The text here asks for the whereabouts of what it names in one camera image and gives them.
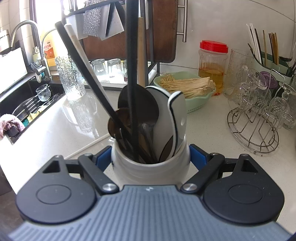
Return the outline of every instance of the white countertop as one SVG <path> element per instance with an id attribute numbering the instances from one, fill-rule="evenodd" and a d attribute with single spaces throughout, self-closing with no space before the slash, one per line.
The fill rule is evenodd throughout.
<path id="1" fill-rule="evenodd" d="M 87 94 L 78 101 L 77 106 L 70 106 L 65 97 L 59 100 L 14 145 L 7 139 L 0 141 L 0 165 L 16 193 L 53 155 L 62 154 L 66 157 L 107 133 L 107 113 L 93 98 L 90 90 L 87 90 Z M 119 93 L 108 91 L 107 95 L 115 108 Z M 218 152 L 228 158 L 238 158 L 241 153 L 250 154 L 282 189 L 285 205 L 278 222 L 289 232 L 295 233 L 296 129 L 279 129 L 280 144 L 276 151 L 254 155 L 253 151 L 239 144 L 230 132 L 226 121 L 229 110 L 227 99 L 221 95 L 211 97 L 204 107 L 189 113 L 186 129 L 188 143 L 194 143 L 208 153 Z M 88 152 L 95 154 L 111 143 L 112 139 L 106 138 L 73 158 Z M 196 171 L 191 165 L 188 178 Z M 117 182 L 111 166 L 105 173 Z"/>

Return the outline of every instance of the textured glass vase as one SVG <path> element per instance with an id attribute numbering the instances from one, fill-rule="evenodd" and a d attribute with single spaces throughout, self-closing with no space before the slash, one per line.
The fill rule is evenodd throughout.
<path id="1" fill-rule="evenodd" d="M 74 101 L 81 98 L 85 94 L 84 79 L 72 58 L 56 57 L 55 63 L 68 100 Z"/>

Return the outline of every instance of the chrome faucet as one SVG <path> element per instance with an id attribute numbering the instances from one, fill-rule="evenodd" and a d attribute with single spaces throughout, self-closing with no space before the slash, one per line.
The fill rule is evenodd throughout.
<path id="1" fill-rule="evenodd" d="M 11 34 L 11 40 L 10 40 L 10 44 L 9 44 L 9 48 L 11 50 L 12 46 L 13 46 L 13 42 L 15 40 L 15 34 L 17 32 L 17 30 L 25 25 L 25 24 L 30 24 L 31 26 L 33 26 L 34 30 L 35 30 L 35 35 L 33 35 L 33 38 L 35 38 L 35 41 L 37 42 L 37 45 L 38 45 L 38 48 L 39 48 L 39 51 L 40 51 L 40 56 L 41 56 L 41 59 L 40 59 L 40 62 L 41 62 L 41 67 L 38 67 L 36 68 L 33 64 L 31 64 L 31 68 L 32 70 L 40 75 L 42 72 L 44 72 L 45 74 L 45 78 L 46 79 L 51 79 L 52 78 L 52 75 L 50 74 L 50 70 L 49 70 L 49 67 L 48 67 L 48 64 L 47 64 L 47 60 L 46 58 L 44 57 L 44 50 L 43 50 L 43 46 L 41 44 L 41 40 L 40 40 L 40 36 L 39 36 L 39 33 L 38 33 L 38 27 L 37 27 L 37 23 L 35 23 L 34 21 L 32 20 L 25 20 L 21 23 L 19 23 L 15 28 L 14 30 L 12 31 L 12 34 Z"/>

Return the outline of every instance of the silver screw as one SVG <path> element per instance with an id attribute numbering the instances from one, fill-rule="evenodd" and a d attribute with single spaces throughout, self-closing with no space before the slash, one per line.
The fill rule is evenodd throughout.
<path id="1" fill-rule="evenodd" d="M 183 189 L 185 191 L 195 191 L 197 189 L 197 186 L 194 183 L 186 183 L 183 185 Z"/>
<path id="2" fill-rule="evenodd" d="M 117 186 L 114 183 L 106 183 L 103 185 L 103 190 L 107 192 L 114 191 Z"/>

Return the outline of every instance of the red lid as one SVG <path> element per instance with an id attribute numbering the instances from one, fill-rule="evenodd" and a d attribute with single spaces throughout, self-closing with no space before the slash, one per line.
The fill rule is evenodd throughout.
<path id="1" fill-rule="evenodd" d="M 203 40 L 200 42 L 200 48 L 217 53 L 228 53 L 228 47 L 226 44 L 211 40 Z"/>

